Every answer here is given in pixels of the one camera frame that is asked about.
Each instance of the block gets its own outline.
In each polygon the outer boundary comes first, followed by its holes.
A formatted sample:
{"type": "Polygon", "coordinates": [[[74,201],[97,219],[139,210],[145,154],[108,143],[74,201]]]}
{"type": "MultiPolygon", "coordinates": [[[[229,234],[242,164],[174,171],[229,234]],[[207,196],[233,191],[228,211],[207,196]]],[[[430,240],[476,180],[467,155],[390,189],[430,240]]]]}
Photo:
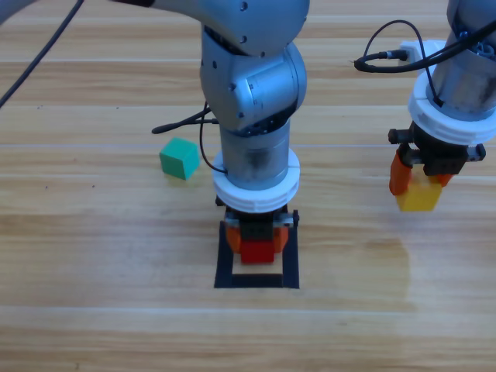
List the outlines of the block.
{"type": "Polygon", "coordinates": [[[174,137],[160,151],[160,162],[165,174],[187,180],[200,166],[196,143],[174,137]]]}
{"type": "Polygon", "coordinates": [[[249,240],[241,242],[241,262],[243,264],[272,264],[275,260],[272,240],[249,240]]]}
{"type": "Polygon", "coordinates": [[[443,192],[438,177],[427,177],[422,166],[414,166],[408,190],[396,196],[402,212],[431,212],[443,192]]]}

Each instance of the cable connector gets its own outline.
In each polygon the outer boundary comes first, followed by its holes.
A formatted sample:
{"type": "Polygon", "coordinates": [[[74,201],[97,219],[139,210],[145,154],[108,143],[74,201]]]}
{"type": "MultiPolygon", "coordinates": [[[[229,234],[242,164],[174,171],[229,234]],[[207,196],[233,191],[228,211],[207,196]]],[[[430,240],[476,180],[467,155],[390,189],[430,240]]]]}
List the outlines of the cable connector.
{"type": "Polygon", "coordinates": [[[406,62],[409,57],[408,52],[403,49],[389,50],[386,53],[389,60],[400,60],[402,62],[406,62]]]}

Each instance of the cylindrical joint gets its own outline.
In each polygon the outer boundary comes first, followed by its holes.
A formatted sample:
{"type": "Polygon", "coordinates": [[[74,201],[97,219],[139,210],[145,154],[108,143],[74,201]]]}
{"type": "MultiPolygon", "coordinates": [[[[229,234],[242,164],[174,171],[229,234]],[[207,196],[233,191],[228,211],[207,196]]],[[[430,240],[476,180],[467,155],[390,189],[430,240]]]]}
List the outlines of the cylindrical joint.
{"type": "Polygon", "coordinates": [[[272,133],[241,137],[220,126],[229,181],[246,190],[266,190],[278,185],[288,172],[289,128],[288,120],[272,133]]]}
{"type": "MultiPolygon", "coordinates": [[[[457,41],[451,32],[446,45],[457,41]]],[[[436,93],[444,106],[433,102],[428,88],[427,96],[434,107],[454,119],[473,122],[489,117],[496,107],[496,61],[465,50],[439,64],[432,76],[436,93]]]]}

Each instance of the wood grain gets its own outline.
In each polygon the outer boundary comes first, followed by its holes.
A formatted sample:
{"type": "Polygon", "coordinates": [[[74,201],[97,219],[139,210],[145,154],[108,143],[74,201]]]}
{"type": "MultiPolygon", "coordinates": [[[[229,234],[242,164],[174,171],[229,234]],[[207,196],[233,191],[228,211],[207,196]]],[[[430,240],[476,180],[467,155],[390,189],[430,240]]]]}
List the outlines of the wood grain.
{"type": "MultiPolygon", "coordinates": [[[[198,129],[150,134],[201,109],[199,26],[86,0],[0,111],[0,371],[496,370],[496,143],[435,212],[401,214],[387,133],[411,121],[415,75],[350,63],[392,19],[446,38],[446,3],[312,0],[291,129],[301,290],[231,291],[212,287],[209,169],[183,182],[157,156],[198,129]]],[[[40,0],[0,28],[1,91],[72,4],[40,0]]],[[[412,38],[394,26],[373,49],[412,38]]],[[[218,128],[205,142],[215,156],[218,128]]]]}

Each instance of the red block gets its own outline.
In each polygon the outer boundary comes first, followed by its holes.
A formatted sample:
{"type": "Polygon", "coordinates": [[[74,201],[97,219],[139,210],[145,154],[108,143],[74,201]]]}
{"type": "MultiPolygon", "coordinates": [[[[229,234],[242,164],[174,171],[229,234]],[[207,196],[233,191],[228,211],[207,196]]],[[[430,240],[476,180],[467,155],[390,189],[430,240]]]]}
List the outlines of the red block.
{"type": "Polygon", "coordinates": [[[249,240],[241,242],[243,264],[272,264],[275,258],[272,240],[249,240]]]}

